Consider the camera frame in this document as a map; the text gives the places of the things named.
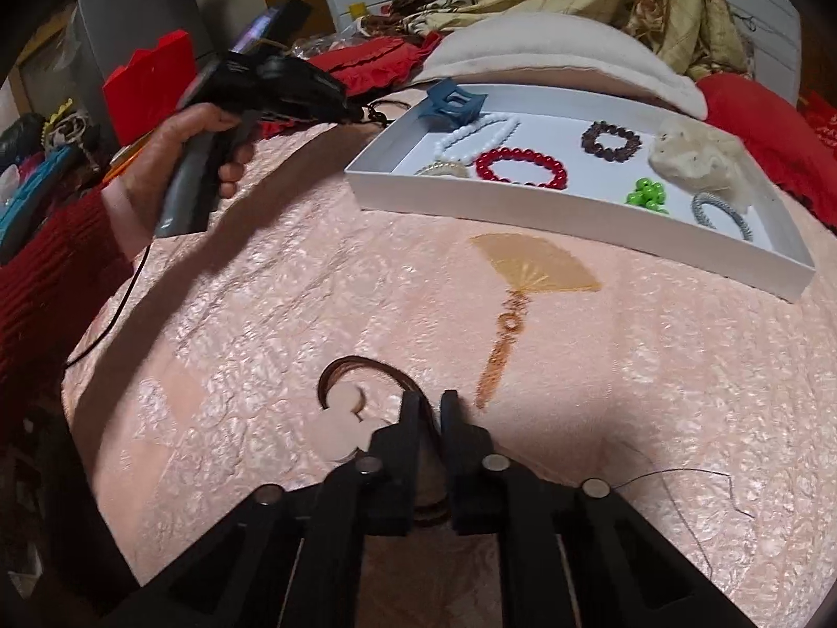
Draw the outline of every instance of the screw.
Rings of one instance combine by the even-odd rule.
[[[383,468],[383,463],[380,458],[376,458],[374,455],[364,455],[355,461],[355,468],[362,475],[374,475]]]
[[[490,472],[503,472],[504,469],[508,469],[509,459],[505,457],[505,455],[500,455],[499,453],[489,453],[486,457],[482,459],[482,466],[488,469]]]
[[[282,498],[282,487],[278,484],[262,484],[256,489],[253,498],[259,505],[273,505]]]
[[[610,484],[601,479],[588,479],[581,484],[581,490],[591,498],[604,498],[610,493]]]

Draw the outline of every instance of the pink cuff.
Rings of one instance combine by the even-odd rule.
[[[152,235],[137,218],[120,178],[116,177],[102,190],[102,203],[105,204],[107,216],[110,218],[110,228],[116,243],[128,260],[133,261],[134,257],[152,242]]]

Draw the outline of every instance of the red knitted sweater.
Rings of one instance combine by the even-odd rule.
[[[0,446],[27,403],[55,389],[78,341],[132,273],[99,189],[54,214],[0,268]]]

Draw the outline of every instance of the red bead bracelet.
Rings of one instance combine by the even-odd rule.
[[[497,161],[526,161],[533,163],[533,165],[540,165],[546,167],[552,173],[551,182],[547,184],[536,184],[535,182],[524,182],[524,186],[537,186],[541,189],[566,189],[567,187],[567,171],[561,162],[556,161],[551,155],[544,155],[532,149],[491,149],[480,155],[474,164],[476,165],[476,173],[480,179],[485,179],[487,182],[504,182],[505,184],[512,183],[511,179],[504,179],[496,174],[491,169],[491,165]]]

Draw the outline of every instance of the white cushion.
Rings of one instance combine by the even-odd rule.
[[[705,120],[706,99],[650,49],[595,20],[552,12],[506,13],[455,30],[413,83],[537,84],[614,94]]]

